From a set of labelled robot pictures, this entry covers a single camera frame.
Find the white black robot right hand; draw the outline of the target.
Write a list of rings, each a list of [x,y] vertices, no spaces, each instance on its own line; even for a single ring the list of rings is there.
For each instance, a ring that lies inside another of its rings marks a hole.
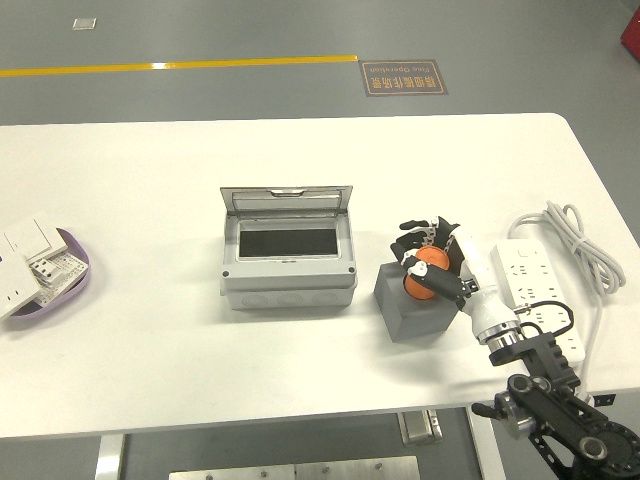
[[[480,344],[488,345],[517,332],[520,322],[500,298],[488,257],[466,228],[440,216],[409,220],[399,228],[404,234],[391,244],[391,250],[406,277],[469,315],[473,335]],[[426,247],[446,255],[460,253],[459,268],[445,268],[425,259],[419,251]]]

